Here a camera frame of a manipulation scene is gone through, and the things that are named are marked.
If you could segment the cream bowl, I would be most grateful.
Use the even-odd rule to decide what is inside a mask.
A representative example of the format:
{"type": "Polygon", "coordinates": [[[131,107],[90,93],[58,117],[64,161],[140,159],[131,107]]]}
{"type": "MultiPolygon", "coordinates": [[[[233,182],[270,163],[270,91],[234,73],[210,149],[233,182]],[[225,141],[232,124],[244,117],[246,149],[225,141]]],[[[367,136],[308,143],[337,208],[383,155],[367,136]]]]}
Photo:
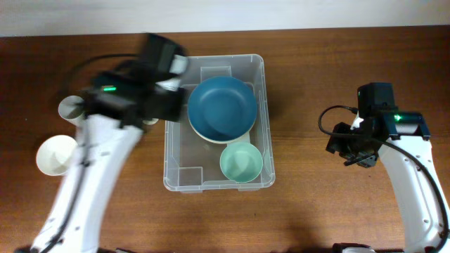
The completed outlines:
{"type": "Polygon", "coordinates": [[[191,128],[194,130],[194,132],[197,135],[199,135],[199,137],[205,139],[210,143],[224,144],[224,145],[231,145],[232,143],[238,142],[250,143],[249,131],[245,132],[241,136],[234,138],[218,132],[207,123],[194,124],[193,121],[189,120],[189,124],[191,128]]]}

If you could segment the mint green small bowl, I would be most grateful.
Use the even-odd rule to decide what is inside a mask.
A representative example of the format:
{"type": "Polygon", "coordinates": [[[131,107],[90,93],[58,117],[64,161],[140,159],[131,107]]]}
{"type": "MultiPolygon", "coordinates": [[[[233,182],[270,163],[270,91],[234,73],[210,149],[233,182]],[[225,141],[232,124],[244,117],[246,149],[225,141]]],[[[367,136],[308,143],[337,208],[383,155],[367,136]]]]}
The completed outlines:
{"type": "Polygon", "coordinates": [[[229,180],[248,183],[262,172],[261,152],[251,143],[236,142],[227,145],[219,159],[221,172],[229,180]]]}

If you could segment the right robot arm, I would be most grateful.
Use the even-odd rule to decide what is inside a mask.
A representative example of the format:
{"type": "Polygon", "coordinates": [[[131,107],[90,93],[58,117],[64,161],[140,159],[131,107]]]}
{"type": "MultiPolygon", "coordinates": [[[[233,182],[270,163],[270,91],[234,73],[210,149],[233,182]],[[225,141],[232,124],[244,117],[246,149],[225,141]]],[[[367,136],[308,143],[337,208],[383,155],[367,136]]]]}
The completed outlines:
{"type": "Polygon", "coordinates": [[[417,112],[381,110],[356,115],[328,131],[326,150],[345,165],[385,167],[404,225],[405,252],[449,251],[449,206],[432,159],[430,133],[417,112]]]}

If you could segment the dark blue bowl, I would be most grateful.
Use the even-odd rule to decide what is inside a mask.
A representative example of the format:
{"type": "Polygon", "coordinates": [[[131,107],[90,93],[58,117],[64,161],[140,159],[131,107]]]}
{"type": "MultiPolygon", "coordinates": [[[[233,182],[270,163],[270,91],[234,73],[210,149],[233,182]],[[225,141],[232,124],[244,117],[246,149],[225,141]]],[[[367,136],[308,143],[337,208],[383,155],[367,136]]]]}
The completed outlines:
{"type": "Polygon", "coordinates": [[[207,123],[234,138],[251,130],[257,118],[253,90],[234,77],[213,77],[197,85],[187,109],[194,124],[207,123]]]}

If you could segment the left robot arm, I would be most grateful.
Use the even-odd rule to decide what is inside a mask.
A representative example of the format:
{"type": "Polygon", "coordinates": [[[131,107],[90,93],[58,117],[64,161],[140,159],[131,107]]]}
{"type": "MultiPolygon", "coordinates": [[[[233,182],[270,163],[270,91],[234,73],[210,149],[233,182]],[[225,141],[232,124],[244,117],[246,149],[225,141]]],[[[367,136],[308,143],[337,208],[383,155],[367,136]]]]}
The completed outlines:
{"type": "Polygon", "coordinates": [[[176,122],[185,91],[179,74],[104,72],[83,92],[85,111],[51,212],[30,252],[97,252],[103,216],[128,156],[152,118],[176,122]]]}

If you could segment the white small bowl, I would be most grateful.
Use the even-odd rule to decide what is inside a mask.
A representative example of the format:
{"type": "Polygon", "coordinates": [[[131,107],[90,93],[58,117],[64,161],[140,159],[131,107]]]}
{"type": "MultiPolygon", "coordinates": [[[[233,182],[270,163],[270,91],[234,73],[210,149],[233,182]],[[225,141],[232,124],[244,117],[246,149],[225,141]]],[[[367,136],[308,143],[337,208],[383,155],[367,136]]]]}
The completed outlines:
{"type": "Polygon", "coordinates": [[[48,138],[39,146],[36,154],[38,169],[48,176],[62,176],[68,170],[76,147],[76,140],[70,136],[57,135],[48,138]]]}

